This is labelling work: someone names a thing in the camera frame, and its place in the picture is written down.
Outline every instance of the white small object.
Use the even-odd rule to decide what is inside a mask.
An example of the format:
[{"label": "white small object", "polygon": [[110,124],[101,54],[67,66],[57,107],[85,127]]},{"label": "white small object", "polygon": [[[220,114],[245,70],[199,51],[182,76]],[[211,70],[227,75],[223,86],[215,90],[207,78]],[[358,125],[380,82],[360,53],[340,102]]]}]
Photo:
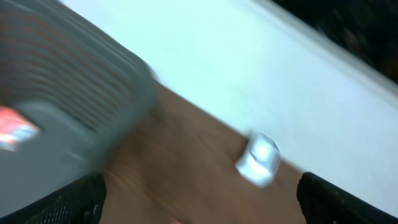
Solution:
[{"label": "white small object", "polygon": [[264,134],[256,133],[251,136],[235,167],[246,180],[265,187],[274,179],[279,162],[280,151],[275,142]]}]

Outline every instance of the red label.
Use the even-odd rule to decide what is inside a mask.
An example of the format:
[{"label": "red label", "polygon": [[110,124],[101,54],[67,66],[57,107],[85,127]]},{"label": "red label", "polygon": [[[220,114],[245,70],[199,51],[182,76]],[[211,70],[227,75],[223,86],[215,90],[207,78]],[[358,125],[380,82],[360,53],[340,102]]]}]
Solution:
[{"label": "red label", "polygon": [[15,151],[16,146],[34,137],[39,128],[17,111],[0,106],[0,149]]}]

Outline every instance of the white wall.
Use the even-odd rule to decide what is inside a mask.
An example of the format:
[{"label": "white wall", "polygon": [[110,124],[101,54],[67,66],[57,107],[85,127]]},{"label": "white wall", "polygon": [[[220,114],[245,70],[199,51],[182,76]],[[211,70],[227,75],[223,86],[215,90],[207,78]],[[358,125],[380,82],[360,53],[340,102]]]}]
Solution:
[{"label": "white wall", "polygon": [[64,2],[188,101],[398,216],[395,86],[272,3]]}]

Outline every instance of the black mesh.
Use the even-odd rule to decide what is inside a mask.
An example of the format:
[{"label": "black mesh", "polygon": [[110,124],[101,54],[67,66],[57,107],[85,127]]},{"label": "black mesh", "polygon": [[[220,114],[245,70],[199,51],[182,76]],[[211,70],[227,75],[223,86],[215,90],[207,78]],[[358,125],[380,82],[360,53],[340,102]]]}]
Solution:
[{"label": "black mesh", "polygon": [[91,175],[0,219],[0,223],[98,223],[105,195],[102,175]]}]

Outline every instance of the wooden floor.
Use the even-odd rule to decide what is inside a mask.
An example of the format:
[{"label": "wooden floor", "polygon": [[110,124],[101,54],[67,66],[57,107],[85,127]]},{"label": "wooden floor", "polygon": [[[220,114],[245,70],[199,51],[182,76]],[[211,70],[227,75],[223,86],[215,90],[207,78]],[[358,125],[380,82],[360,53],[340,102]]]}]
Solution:
[{"label": "wooden floor", "polygon": [[246,139],[160,86],[160,102],[124,140],[105,171],[102,224],[305,223],[301,173],[281,163],[258,189],[234,168]]}]

